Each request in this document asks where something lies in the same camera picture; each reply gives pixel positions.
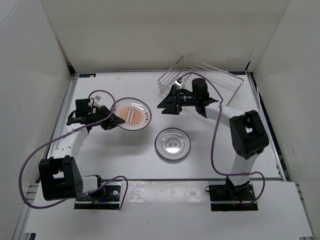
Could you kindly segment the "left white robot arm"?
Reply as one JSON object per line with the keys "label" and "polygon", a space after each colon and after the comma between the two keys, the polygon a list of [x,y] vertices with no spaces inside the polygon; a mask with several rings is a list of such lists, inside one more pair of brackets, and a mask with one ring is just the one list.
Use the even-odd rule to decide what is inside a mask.
{"label": "left white robot arm", "polygon": [[100,200],[105,194],[99,175],[82,176],[76,163],[81,146],[90,130],[100,126],[111,130],[124,124],[106,106],[99,105],[94,98],[77,99],[75,110],[67,119],[68,136],[62,138],[53,152],[38,165],[43,197],[47,201],[77,199],[88,194]]}

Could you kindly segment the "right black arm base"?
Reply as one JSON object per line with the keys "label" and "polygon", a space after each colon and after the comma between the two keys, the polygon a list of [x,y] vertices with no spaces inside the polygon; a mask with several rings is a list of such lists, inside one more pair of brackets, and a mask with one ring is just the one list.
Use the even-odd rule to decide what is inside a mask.
{"label": "right black arm base", "polygon": [[224,183],[209,181],[204,191],[209,194],[212,212],[258,211],[255,191],[250,181],[240,186],[234,186],[228,178]]}

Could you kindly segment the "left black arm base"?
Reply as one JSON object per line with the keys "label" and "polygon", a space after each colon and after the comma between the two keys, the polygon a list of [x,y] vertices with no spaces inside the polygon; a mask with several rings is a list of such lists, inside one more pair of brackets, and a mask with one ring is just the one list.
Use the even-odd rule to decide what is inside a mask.
{"label": "left black arm base", "polygon": [[125,176],[103,179],[100,175],[87,175],[82,180],[84,188],[74,201],[75,210],[120,210],[123,207],[129,188]]}

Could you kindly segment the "blue table label sticker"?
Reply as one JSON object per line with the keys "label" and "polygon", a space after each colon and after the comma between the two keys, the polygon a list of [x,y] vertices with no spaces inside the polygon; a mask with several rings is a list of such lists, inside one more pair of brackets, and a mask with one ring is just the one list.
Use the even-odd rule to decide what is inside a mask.
{"label": "blue table label sticker", "polygon": [[96,74],[95,73],[81,73],[78,76],[79,78],[95,78]]}

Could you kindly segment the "orange sunburst pattern plate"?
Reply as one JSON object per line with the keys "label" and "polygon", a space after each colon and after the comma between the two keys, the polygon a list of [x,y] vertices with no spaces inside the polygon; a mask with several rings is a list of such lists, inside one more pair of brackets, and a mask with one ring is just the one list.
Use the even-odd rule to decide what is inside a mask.
{"label": "orange sunburst pattern plate", "polygon": [[145,129],[152,120],[152,111],[142,100],[135,97],[123,97],[115,102],[113,113],[124,120],[118,127],[126,131]]}

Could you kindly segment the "white green-rimmed plate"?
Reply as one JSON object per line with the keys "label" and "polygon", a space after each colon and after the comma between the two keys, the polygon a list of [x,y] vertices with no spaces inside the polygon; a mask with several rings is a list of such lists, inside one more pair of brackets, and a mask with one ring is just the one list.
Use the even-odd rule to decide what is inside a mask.
{"label": "white green-rimmed plate", "polygon": [[183,161],[190,153],[191,145],[188,142],[173,138],[161,143],[155,143],[155,152],[165,162],[177,164]]}
{"label": "white green-rimmed plate", "polygon": [[166,161],[184,159],[191,150],[191,139],[188,134],[175,127],[162,130],[154,140],[156,153]]}

